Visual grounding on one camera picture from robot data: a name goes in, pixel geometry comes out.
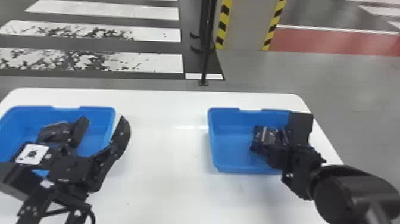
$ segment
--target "white label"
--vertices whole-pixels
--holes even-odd
[[[49,150],[49,146],[27,144],[15,160],[16,163],[38,165]]]

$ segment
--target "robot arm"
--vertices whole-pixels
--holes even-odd
[[[251,151],[282,171],[282,182],[299,198],[313,200],[330,224],[389,224],[400,215],[400,194],[386,180],[351,166],[326,162],[308,143],[314,116],[290,113],[281,130],[255,127]]]

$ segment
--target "black object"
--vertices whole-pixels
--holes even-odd
[[[43,127],[36,143],[25,143],[7,163],[0,163],[0,191],[24,201],[18,224],[38,224],[42,218],[68,213],[66,224],[95,223],[89,193],[100,190],[106,174],[124,153],[130,139],[130,125],[121,117],[109,146],[91,157],[79,157],[79,146],[89,126],[86,117],[75,123],[58,122]],[[46,145],[49,149],[39,164],[15,163],[26,144]],[[32,169],[48,170],[47,180]],[[63,208],[48,211],[54,202]]]
[[[193,39],[190,46],[191,50],[196,54],[202,54],[202,75],[199,80],[199,86],[208,86],[207,71],[210,53],[215,51],[213,42],[213,27],[215,19],[215,8],[217,0],[201,0],[201,15],[199,20],[199,31],[191,32]]]
[[[388,224],[400,215],[400,194],[386,180],[351,166],[326,162],[308,143],[314,117],[290,113],[282,129],[256,126],[251,151],[282,170],[282,182],[299,198],[314,200],[331,224]]]

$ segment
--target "white table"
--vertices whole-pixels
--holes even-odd
[[[4,98],[0,116],[16,105],[111,106],[129,120],[124,156],[88,199],[97,223],[325,223],[314,203],[300,200],[280,176],[219,173],[211,161],[210,107],[310,112],[297,95],[23,88]],[[342,163],[317,122],[310,143],[329,163]],[[0,201],[1,223],[14,224],[21,202],[3,194]]]

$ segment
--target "cable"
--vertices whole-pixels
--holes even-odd
[[[88,215],[92,221],[92,224],[96,224],[96,216],[94,214],[94,212],[92,212],[91,210],[89,210]]]

